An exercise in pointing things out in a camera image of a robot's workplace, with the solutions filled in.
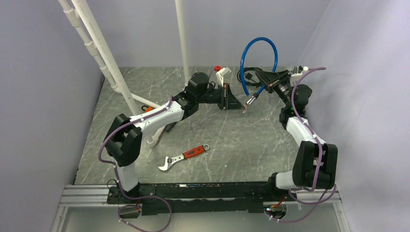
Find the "silver lock keys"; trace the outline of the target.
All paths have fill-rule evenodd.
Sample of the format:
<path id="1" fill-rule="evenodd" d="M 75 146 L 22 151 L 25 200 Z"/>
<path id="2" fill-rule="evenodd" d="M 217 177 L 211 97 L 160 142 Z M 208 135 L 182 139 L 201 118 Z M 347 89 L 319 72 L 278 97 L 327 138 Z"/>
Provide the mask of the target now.
<path id="1" fill-rule="evenodd" d="M 248 104 L 244 104 L 242 107 L 242 113 L 246 113 Z"/>

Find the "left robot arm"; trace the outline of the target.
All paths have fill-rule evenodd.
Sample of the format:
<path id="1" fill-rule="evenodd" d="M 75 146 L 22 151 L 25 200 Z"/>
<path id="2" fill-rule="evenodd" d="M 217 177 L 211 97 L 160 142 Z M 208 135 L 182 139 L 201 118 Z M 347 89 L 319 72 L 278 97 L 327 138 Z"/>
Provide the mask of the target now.
<path id="1" fill-rule="evenodd" d="M 142 140 L 161 127 L 182 121 L 198 111 L 200 104 L 215 104 L 220 110 L 244 110 L 228 83 L 216 85 L 206 73 L 196 72 L 187 86 L 167 103 L 147 113 L 127 117 L 118 115 L 103 141 L 103 148 L 115 166 L 120 197 L 127 203 L 138 199 L 140 184 L 134 163 L 139 157 Z"/>

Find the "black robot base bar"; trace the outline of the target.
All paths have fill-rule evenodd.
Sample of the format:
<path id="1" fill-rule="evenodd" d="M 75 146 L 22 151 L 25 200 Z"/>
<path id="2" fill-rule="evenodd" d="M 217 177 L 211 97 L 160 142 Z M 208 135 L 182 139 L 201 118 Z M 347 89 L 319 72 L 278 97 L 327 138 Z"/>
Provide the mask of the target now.
<path id="1" fill-rule="evenodd" d="M 270 203 L 289 202 L 288 191 L 272 180 L 220 183 L 149 183 L 122 194 L 109 188 L 107 203 L 141 206 L 142 215 L 246 211 L 262 213 Z"/>

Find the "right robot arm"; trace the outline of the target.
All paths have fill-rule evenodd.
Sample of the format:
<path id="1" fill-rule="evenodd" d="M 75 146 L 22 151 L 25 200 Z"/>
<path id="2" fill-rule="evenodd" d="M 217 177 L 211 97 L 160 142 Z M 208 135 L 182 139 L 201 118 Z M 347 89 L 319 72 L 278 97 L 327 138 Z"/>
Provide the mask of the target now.
<path id="1" fill-rule="evenodd" d="M 292 84 L 289 71 L 257 71 L 256 76 L 268 93 L 277 93 L 284 102 L 279 121 L 299 146 L 293 168 L 273 174 L 275 181 L 266 188 L 268 198 L 277 201 L 289 189 L 331 189 L 338 148 L 321 139 L 308 122 L 306 106 L 312 89 L 301 83 Z"/>

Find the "blue cable lock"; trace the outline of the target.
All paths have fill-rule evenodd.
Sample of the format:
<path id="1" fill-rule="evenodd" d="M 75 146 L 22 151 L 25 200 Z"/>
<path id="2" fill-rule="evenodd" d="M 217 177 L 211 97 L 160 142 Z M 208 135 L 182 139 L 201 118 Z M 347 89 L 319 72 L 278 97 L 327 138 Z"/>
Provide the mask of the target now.
<path id="1" fill-rule="evenodd" d="M 239 80 L 245 95 L 249 98 L 245 107 L 253 104 L 265 89 L 265 85 L 262 85 L 255 93 L 249 93 L 245 80 L 245 67 L 268 67 L 269 65 L 272 68 L 271 71 L 275 71 L 278 67 L 278 50 L 274 42 L 266 37 L 251 40 L 241 55 L 239 65 Z"/>

